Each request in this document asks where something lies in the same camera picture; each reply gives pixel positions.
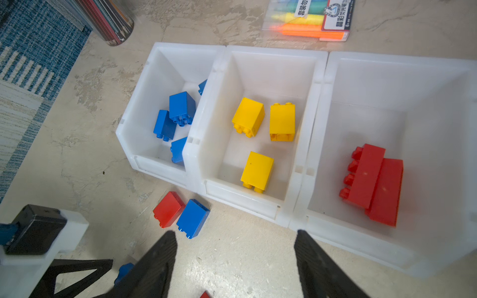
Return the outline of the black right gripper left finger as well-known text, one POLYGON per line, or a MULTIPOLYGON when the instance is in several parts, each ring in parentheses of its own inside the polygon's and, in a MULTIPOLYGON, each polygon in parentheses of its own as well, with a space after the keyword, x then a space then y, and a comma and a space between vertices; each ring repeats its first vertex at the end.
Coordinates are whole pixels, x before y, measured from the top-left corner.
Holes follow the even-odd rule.
POLYGON ((102 298, 166 298, 170 289, 178 244, 167 231, 123 279, 102 298))

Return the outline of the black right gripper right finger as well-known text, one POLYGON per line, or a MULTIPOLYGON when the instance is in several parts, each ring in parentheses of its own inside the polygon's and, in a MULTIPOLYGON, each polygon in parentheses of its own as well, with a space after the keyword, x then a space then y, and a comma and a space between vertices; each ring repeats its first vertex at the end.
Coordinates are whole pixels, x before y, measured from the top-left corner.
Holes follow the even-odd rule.
POLYGON ((298 230, 294 250, 304 297, 368 297, 305 230, 298 230))

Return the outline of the long red brick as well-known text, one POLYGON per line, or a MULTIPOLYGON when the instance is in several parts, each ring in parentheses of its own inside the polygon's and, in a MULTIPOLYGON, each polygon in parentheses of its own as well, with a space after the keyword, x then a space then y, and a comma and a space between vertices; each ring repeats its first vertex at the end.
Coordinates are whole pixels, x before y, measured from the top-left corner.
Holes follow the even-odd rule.
POLYGON ((371 220, 396 227, 403 171, 402 160, 383 160, 370 207, 365 210, 371 220))
POLYGON ((370 144, 357 147, 348 165, 349 174, 344 178, 345 187, 339 196, 344 202, 368 209, 385 156, 385 149, 370 144))

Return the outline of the yellow brick pile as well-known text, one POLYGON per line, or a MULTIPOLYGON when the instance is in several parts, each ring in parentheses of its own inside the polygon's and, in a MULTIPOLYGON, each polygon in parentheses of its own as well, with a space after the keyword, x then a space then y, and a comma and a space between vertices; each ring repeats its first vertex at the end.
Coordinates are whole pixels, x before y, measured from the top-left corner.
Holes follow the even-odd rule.
POLYGON ((275 103, 270 107, 270 139, 272 142, 293 142, 296 133, 296 106, 275 103))

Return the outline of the blue tall brick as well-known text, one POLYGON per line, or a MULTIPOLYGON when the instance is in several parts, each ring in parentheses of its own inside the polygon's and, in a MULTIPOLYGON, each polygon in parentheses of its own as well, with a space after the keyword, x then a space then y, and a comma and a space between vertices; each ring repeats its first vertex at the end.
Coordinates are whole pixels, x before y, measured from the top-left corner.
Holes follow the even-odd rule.
POLYGON ((170 119, 180 127, 191 125, 196 112, 196 101, 186 91, 169 97, 170 119))

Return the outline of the small blue brick bottom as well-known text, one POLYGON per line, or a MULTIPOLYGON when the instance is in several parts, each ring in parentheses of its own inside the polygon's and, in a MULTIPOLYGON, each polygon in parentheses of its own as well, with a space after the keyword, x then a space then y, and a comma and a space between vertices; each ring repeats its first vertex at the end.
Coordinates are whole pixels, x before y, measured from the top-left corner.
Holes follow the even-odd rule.
POLYGON ((202 83, 200 83, 200 84, 198 85, 198 87, 199 87, 198 93, 199 93, 201 96, 202 96, 202 94, 203 94, 203 92, 204 92, 204 89, 205 89, 205 87, 206 87, 206 83, 207 83, 207 79, 204 80, 202 83))

